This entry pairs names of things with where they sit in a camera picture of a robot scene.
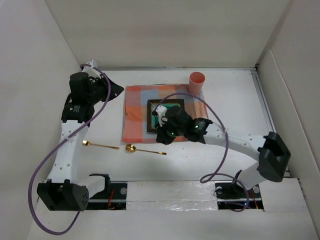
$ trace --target gold spoon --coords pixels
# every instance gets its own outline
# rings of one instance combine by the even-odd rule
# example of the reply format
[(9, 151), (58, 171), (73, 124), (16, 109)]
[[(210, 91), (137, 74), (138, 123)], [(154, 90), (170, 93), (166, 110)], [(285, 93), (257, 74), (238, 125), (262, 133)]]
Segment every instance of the gold spoon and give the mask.
[(154, 153), (154, 154), (167, 155), (166, 152), (162, 152), (162, 151), (148, 151), (148, 150), (137, 149), (135, 146), (133, 146), (131, 144), (128, 144), (127, 146), (125, 146), (125, 149), (130, 153), (134, 153), (136, 151), (142, 151), (142, 152), (148, 152), (148, 153)]
[(89, 141), (85, 141), (85, 140), (83, 140), (82, 141), (82, 145), (85, 145), (85, 146), (98, 146), (98, 147), (105, 147), (105, 148), (109, 148), (109, 149), (117, 149), (117, 150), (119, 150), (120, 148), (119, 147), (117, 147), (117, 146), (106, 146), (106, 145), (100, 145), (100, 144), (95, 144), (95, 143), (91, 143), (91, 142), (89, 142)]

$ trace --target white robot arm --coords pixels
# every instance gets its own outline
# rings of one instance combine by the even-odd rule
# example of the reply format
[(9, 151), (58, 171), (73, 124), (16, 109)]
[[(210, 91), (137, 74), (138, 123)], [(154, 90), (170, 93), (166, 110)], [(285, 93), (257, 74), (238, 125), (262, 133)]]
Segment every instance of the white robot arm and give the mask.
[[(209, 119), (192, 119), (179, 106), (169, 109), (160, 106), (152, 114), (157, 115), (159, 121), (156, 141), (166, 145), (171, 144), (177, 136), (184, 136), (191, 142), (225, 147), (227, 132), (229, 149), (257, 161), (247, 169), (240, 170), (235, 176), (247, 190), (266, 180), (281, 182), (284, 177), (291, 153), (276, 132), (269, 132), (266, 136), (241, 134), (231, 129), (224, 132), (220, 125)], [(225, 196), (219, 194), (219, 198), (238, 198), (237, 192), (241, 192), (241, 185), (235, 181), (231, 185), (232, 187), (224, 191)]]
[[(77, 134), (68, 136), (89, 121), (94, 115), (94, 105), (107, 101), (108, 86), (106, 79), (91, 67), (85, 66), (82, 72), (70, 76), (71, 93), (62, 112), (60, 141), (62, 145), (46, 182), (39, 183), (37, 193), (51, 211), (84, 211), (89, 198), (101, 191), (108, 192), (110, 178), (108, 174), (94, 173), (87, 179), (78, 181), (80, 147), (89, 129), (89, 125)], [(124, 88), (109, 79), (111, 90), (108, 101), (116, 98)]]

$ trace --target placemat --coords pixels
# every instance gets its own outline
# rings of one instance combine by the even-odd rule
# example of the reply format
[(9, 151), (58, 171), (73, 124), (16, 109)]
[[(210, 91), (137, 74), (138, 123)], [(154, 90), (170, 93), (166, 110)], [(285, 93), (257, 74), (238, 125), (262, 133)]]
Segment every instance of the placemat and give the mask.
[[(125, 88), (124, 127), (122, 141), (125, 143), (156, 143), (157, 134), (147, 132), (147, 104), (149, 99), (163, 99), (173, 93), (188, 93), (188, 84), (135, 85)], [(198, 97), (205, 99), (203, 92)], [(175, 95), (172, 99), (184, 99), (184, 109), (192, 118), (208, 118), (206, 106), (198, 99)], [(187, 141), (177, 137), (175, 142)]]

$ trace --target orange cup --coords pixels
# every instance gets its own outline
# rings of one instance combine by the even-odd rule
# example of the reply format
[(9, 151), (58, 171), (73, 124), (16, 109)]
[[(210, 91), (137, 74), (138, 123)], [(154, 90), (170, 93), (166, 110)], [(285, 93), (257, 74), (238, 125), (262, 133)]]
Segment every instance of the orange cup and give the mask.
[(189, 93), (198, 95), (201, 92), (202, 85), (205, 82), (205, 75), (201, 72), (195, 71), (190, 74), (189, 78)]

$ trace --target spoon handle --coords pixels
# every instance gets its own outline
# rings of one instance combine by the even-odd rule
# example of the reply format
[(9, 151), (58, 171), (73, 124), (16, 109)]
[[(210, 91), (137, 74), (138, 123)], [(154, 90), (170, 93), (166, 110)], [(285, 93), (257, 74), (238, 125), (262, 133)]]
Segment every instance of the spoon handle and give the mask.
[(141, 150), (141, 149), (137, 149), (137, 151), (148, 152), (148, 153), (154, 153), (154, 154), (167, 155), (167, 153), (166, 153), (166, 152), (162, 152), (162, 151), (148, 151), (148, 150)]
[(117, 150), (120, 149), (120, 148), (117, 147), (117, 146), (106, 146), (106, 145), (100, 145), (100, 144), (95, 144), (95, 143), (91, 143), (91, 145), (93, 145), (93, 146), (98, 146), (98, 147), (109, 148), (109, 149), (117, 149)]

